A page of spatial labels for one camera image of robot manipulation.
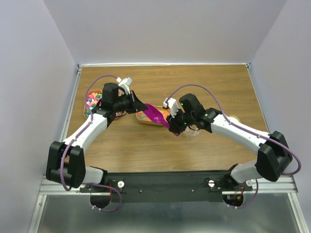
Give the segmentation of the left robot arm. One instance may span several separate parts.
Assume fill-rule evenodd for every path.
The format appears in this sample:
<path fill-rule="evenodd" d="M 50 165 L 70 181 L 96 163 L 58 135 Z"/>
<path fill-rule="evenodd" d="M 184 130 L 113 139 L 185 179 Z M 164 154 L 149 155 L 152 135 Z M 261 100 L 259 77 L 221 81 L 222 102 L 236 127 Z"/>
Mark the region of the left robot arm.
<path fill-rule="evenodd" d="M 62 184 L 65 190 L 91 184 L 98 192 L 107 188 L 106 171 L 96 167 L 86 167 L 85 152 L 94 139 L 106 130 L 117 113 L 129 114 L 147 110 L 134 91 L 128 86 L 106 83 L 102 98 L 91 110 L 84 124 L 62 142 L 54 141 L 49 148 L 46 178 Z"/>

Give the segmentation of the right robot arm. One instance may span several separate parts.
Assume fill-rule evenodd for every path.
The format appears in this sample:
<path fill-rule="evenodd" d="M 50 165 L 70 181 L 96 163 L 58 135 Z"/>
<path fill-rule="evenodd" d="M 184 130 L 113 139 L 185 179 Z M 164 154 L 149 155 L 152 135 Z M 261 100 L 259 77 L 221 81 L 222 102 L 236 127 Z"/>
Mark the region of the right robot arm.
<path fill-rule="evenodd" d="M 262 132 L 234 123 L 217 109 L 205 109 L 194 94 L 186 94 L 179 100 L 166 98 L 163 107 L 171 112 L 167 117 L 170 132 L 180 134 L 187 127 L 196 126 L 234 140 L 257 156 L 253 161 L 233 165 L 220 179 L 221 186 L 229 190 L 252 179 L 276 182 L 293 160 L 286 150 L 287 142 L 282 133 Z"/>

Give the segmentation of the clear plastic cup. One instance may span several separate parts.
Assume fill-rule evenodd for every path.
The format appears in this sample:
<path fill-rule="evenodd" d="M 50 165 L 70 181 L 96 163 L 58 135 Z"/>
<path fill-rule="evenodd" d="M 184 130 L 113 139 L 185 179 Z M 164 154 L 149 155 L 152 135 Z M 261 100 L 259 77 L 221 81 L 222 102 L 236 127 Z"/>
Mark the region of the clear plastic cup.
<path fill-rule="evenodd" d="M 182 135 L 188 139 L 196 139 L 199 135 L 200 131 L 198 129 L 191 129 L 187 127 Z"/>

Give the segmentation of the orange tray of star candies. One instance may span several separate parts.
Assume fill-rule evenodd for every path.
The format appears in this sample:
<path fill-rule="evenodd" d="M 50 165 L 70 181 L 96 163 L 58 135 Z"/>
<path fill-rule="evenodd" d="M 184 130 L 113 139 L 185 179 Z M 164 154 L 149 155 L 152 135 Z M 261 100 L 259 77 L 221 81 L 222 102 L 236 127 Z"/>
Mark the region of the orange tray of star candies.
<path fill-rule="evenodd" d="M 170 110 L 166 110 L 161 106 L 155 106 L 155 108 L 162 113 L 164 119 L 166 120 L 167 116 L 170 114 Z M 142 124 L 160 125 L 161 126 L 160 123 L 152 122 L 142 111 L 136 113 L 136 119 L 138 122 L 140 122 Z"/>

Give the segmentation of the magenta plastic scoop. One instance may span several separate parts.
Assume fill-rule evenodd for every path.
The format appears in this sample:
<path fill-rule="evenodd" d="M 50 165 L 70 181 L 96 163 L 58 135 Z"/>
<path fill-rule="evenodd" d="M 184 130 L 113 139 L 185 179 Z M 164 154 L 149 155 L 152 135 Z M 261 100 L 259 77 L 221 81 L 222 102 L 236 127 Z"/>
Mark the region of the magenta plastic scoop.
<path fill-rule="evenodd" d="M 143 111 L 143 113 L 154 123 L 160 123 L 167 129 L 169 129 L 169 124 L 167 119 L 165 120 L 162 113 L 158 111 L 153 105 L 146 103 L 148 110 Z"/>

